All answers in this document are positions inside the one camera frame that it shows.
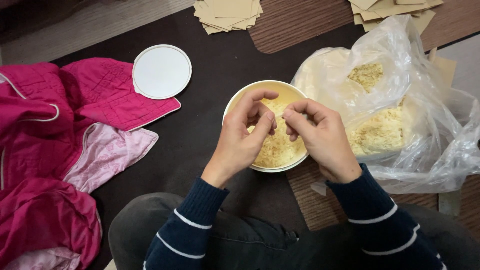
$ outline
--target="stack of beige paper squares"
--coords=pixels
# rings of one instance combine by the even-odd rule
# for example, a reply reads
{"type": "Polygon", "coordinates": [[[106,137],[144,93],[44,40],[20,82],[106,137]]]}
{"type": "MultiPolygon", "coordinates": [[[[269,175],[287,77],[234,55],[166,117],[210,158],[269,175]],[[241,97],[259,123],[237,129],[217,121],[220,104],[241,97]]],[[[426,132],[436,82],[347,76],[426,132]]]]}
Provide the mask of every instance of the stack of beige paper squares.
{"type": "Polygon", "coordinates": [[[197,0],[193,3],[196,17],[208,34],[247,30],[264,11],[260,0],[197,0]]]}
{"type": "Polygon", "coordinates": [[[363,25],[368,32],[386,17],[396,14],[411,14],[412,21],[421,34],[432,20],[435,12],[432,7],[443,3],[442,0],[349,0],[356,25],[363,25]]]}

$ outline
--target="fingernail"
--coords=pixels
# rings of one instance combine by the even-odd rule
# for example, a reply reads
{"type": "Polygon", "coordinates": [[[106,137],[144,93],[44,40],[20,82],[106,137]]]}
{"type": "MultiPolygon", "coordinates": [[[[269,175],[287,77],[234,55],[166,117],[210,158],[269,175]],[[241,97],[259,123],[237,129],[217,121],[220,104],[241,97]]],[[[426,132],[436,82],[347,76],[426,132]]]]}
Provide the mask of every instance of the fingernail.
{"type": "Polygon", "coordinates": [[[292,111],[292,110],[288,110],[288,109],[287,109],[287,110],[284,110],[284,111],[283,111],[283,116],[288,117],[288,116],[290,116],[290,115],[292,115],[292,114],[293,114],[293,111],[292,111]]]}
{"type": "Polygon", "coordinates": [[[268,112],[267,112],[267,118],[268,118],[270,121],[273,121],[273,119],[275,118],[275,114],[274,114],[272,111],[268,111],[268,112]]]}

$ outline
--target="navy striped sweater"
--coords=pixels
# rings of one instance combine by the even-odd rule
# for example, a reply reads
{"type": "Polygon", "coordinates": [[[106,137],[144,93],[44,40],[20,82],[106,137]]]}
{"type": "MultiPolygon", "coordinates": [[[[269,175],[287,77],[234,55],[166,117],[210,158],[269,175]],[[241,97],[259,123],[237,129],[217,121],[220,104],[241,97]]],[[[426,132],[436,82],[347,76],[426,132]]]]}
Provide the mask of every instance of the navy striped sweater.
{"type": "MultiPolygon", "coordinates": [[[[370,256],[369,268],[445,270],[420,225],[397,207],[366,165],[361,167],[362,175],[355,181],[327,184],[353,224],[363,252],[370,256]]],[[[212,223],[227,195],[228,190],[215,188],[197,177],[185,200],[153,238],[144,269],[201,269],[212,223]]]]}

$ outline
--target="dark gray pants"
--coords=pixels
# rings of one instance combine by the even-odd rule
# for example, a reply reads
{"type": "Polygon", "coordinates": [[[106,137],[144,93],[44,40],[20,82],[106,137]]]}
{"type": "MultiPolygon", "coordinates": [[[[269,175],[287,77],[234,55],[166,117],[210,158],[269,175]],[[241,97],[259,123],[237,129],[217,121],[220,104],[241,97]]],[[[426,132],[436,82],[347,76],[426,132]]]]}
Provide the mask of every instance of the dark gray pants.
{"type": "MultiPolygon", "coordinates": [[[[108,241],[118,270],[140,270],[150,242],[183,198],[152,193],[132,200],[113,220],[108,241]]],[[[460,224],[436,211],[401,205],[421,225],[449,270],[480,269],[479,245],[460,224]]],[[[365,255],[348,223],[307,231],[299,240],[281,225],[218,212],[205,269],[359,269],[365,255]]]]}

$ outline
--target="sweater cuff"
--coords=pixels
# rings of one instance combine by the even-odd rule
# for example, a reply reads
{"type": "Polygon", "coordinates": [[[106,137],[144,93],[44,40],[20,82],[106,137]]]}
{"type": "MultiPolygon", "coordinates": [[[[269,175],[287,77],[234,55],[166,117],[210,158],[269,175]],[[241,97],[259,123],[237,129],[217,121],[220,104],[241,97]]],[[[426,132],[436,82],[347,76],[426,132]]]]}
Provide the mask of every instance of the sweater cuff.
{"type": "Polygon", "coordinates": [[[197,177],[177,212],[188,220],[200,225],[212,225],[223,200],[230,192],[216,188],[197,177]]]}
{"type": "Polygon", "coordinates": [[[361,163],[362,174],[348,184],[327,181],[347,217],[352,220],[375,219],[388,213],[395,203],[361,163]]]}

